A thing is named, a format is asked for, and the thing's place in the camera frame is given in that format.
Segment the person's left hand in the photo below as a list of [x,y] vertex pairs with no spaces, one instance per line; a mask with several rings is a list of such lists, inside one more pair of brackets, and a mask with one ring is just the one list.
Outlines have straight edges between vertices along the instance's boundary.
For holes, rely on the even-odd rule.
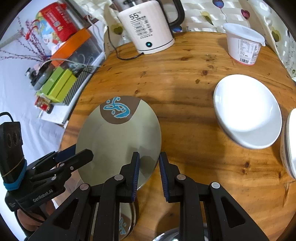
[[[53,204],[53,201],[49,200],[44,206],[45,216],[49,217],[54,211],[55,206]],[[21,226],[30,232],[36,231],[42,224],[42,221],[45,221],[45,219],[39,214],[32,212],[28,212],[28,214],[25,214],[20,209],[17,211],[17,217],[20,221]]]

